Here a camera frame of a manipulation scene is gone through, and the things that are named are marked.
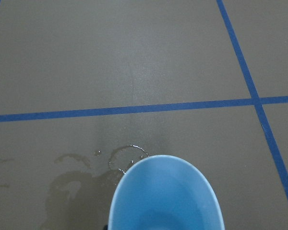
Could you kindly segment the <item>light blue plastic cup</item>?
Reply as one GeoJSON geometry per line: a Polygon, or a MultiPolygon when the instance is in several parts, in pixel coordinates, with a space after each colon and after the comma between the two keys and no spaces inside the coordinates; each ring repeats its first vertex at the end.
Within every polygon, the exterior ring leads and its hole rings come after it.
{"type": "Polygon", "coordinates": [[[216,194],[192,164],[155,155],[133,165],[115,190],[109,230],[223,230],[216,194]]]}

